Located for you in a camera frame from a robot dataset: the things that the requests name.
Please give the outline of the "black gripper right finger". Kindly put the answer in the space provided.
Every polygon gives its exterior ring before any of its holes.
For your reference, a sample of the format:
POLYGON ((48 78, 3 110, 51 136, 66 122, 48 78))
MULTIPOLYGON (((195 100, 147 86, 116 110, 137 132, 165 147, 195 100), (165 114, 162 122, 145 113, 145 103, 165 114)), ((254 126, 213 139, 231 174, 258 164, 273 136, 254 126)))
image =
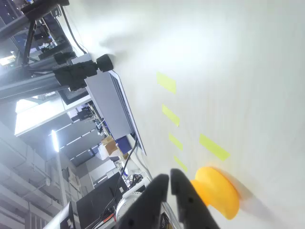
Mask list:
POLYGON ((176 197, 178 220, 185 229, 219 229, 190 180, 179 169, 170 171, 171 193, 176 197))

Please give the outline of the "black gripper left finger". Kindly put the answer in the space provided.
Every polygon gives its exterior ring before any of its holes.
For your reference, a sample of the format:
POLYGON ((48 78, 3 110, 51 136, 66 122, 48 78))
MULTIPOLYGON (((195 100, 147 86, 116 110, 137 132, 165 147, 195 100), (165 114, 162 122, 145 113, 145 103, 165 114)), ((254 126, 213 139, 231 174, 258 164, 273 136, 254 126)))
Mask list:
POLYGON ((119 229, 158 229, 161 205, 167 200, 169 176, 160 174, 118 220, 119 229))

